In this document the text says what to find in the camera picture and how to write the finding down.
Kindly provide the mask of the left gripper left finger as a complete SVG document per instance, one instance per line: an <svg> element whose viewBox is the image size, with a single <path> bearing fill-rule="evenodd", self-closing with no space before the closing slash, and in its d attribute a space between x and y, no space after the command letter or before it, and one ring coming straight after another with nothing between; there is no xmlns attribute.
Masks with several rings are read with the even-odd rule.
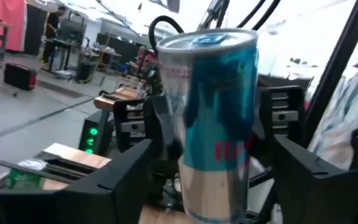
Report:
<svg viewBox="0 0 358 224"><path fill-rule="evenodd" d="M0 224L138 224L152 150L144 139L64 189L0 189Z"/></svg>

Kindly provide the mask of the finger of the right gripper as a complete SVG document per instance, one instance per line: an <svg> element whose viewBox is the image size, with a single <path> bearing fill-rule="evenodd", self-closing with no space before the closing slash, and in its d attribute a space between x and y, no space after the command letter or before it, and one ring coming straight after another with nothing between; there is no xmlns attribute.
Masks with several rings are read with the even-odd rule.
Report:
<svg viewBox="0 0 358 224"><path fill-rule="evenodd" d="M182 148L174 133L165 96L148 96L144 100L143 115L146 138L152 140L153 158L179 159Z"/></svg>
<svg viewBox="0 0 358 224"><path fill-rule="evenodd" d="M268 88L257 90L255 121L250 154L257 159L269 157L273 139L272 94Z"/></svg>

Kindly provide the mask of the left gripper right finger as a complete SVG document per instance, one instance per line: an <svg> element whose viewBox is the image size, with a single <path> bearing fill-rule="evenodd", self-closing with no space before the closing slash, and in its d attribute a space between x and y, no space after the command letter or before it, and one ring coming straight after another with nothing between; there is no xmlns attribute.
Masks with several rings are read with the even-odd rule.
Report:
<svg viewBox="0 0 358 224"><path fill-rule="evenodd" d="M283 224L358 224L358 169L345 171L276 135L273 178Z"/></svg>

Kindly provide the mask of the blue-tab silver can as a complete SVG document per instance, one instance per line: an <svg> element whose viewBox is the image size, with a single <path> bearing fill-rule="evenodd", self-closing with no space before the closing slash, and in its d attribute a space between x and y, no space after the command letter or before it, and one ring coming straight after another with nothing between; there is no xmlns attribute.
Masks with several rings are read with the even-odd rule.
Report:
<svg viewBox="0 0 358 224"><path fill-rule="evenodd" d="M159 69L191 224L238 224L247 210L258 35L210 29L158 42Z"/></svg>

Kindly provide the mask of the green soda can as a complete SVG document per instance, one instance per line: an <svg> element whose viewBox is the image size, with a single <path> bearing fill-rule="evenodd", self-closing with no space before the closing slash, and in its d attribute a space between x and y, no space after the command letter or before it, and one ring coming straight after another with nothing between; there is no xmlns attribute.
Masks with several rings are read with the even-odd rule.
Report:
<svg viewBox="0 0 358 224"><path fill-rule="evenodd" d="M43 171L47 162L41 159L26 159L18 163L19 166L32 170ZM8 189L42 189L45 179L37 174L11 169L6 186Z"/></svg>

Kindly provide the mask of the neighbour wooden table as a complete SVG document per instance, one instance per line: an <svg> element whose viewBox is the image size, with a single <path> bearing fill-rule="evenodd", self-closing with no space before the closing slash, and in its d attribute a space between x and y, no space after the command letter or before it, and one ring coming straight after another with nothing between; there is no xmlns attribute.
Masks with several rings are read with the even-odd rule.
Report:
<svg viewBox="0 0 358 224"><path fill-rule="evenodd" d="M145 93L130 87L119 88L113 93L103 93L97 96L93 103L97 109L113 112L114 104L117 101L143 99Z"/></svg>

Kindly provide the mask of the patterned pale cloth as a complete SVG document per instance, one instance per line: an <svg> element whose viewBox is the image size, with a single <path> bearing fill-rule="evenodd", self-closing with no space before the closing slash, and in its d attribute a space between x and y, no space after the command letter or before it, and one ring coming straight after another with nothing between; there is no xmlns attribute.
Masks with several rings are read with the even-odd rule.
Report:
<svg viewBox="0 0 358 224"><path fill-rule="evenodd" d="M358 128L358 73L342 77L309 143L308 150L348 170L353 158L352 131Z"/></svg>

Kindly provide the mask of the black computer green lights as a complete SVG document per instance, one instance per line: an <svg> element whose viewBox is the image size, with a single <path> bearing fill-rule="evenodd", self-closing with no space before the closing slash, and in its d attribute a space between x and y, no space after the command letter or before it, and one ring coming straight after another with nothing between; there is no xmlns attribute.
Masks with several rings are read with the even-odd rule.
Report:
<svg viewBox="0 0 358 224"><path fill-rule="evenodd" d="M108 148L112 140L112 133L114 131L114 117L109 115L108 122L105 126L104 133L101 139L100 150L94 149L96 137L99 133L98 126L102 111L99 110L89 115L83 122L83 129L78 145L78 149L90 154L97 154L105 156L108 153Z"/></svg>

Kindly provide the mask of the black waste bin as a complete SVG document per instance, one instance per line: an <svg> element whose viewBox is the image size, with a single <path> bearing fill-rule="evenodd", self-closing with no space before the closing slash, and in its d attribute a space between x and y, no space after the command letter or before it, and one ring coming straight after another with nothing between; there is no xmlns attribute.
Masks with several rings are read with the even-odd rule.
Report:
<svg viewBox="0 0 358 224"><path fill-rule="evenodd" d="M80 59L76 68L76 81L78 83L89 83L93 79L97 61L89 58Z"/></svg>

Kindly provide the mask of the black background workbench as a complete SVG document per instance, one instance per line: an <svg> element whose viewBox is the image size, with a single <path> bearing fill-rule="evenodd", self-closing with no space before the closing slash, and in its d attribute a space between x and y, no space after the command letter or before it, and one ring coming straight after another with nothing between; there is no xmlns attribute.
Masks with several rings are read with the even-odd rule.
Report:
<svg viewBox="0 0 358 224"><path fill-rule="evenodd" d="M45 39L44 43L49 44L53 49L49 56L48 67L42 70L53 74L59 70L66 70L71 51L81 48L85 29L83 23L68 19L61 21L56 38Z"/></svg>

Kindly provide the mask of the red and black case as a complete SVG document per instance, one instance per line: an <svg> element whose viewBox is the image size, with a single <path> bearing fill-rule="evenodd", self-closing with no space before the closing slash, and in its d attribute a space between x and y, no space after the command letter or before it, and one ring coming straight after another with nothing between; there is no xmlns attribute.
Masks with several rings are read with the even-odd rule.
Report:
<svg viewBox="0 0 358 224"><path fill-rule="evenodd" d="M37 71L16 63L6 63L4 83L25 91L32 91L37 85Z"/></svg>

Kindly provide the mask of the person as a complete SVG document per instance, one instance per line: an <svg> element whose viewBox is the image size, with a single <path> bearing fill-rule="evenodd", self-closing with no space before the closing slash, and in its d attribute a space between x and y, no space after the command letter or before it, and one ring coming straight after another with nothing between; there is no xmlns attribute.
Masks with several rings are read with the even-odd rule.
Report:
<svg viewBox="0 0 358 224"><path fill-rule="evenodd" d="M42 55L43 64L46 64L49 61L50 54L54 48L53 43L49 42L49 40L56 38L57 32L59 30L60 17L63 16L66 11L67 8L65 6L59 6L56 12L51 12L47 17L47 25L45 28L46 41Z"/></svg>

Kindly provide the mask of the pink hanging panel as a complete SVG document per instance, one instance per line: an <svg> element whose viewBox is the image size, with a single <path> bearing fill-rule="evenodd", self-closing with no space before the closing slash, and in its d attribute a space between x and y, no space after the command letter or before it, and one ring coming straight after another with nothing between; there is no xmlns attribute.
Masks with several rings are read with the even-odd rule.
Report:
<svg viewBox="0 0 358 224"><path fill-rule="evenodd" d="M0 35L4 34L6 28L7 50L24 50L26 21L25 0L0 0Z"/></svg>

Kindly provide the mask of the wooden shelf black metal frame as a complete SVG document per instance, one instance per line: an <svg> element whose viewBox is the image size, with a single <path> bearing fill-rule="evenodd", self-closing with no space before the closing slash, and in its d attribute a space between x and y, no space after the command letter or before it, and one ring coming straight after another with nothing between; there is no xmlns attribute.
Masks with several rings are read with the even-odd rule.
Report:
<svg viewBox="0 0 358 224"><path fill-rule="evenodd" d="M46 177L48 179L64 182L66 184L73 183L73 181L71 181L69 179L64 179L63 177L48 174L43 171L37 171L37 170L32 170L29 168L21 167L17 164L13 164L13 163L7 162L7 161L0 160L0 166L23 171L23 172L28 172L30 174L39 175L42 177ZM0 190L0 195L52 195L52 194L57 194L58 192L76 192L76 189L73 189L71 187L65 187L64 189L61 189L61 190L20 190L20 191Z"/></svg>

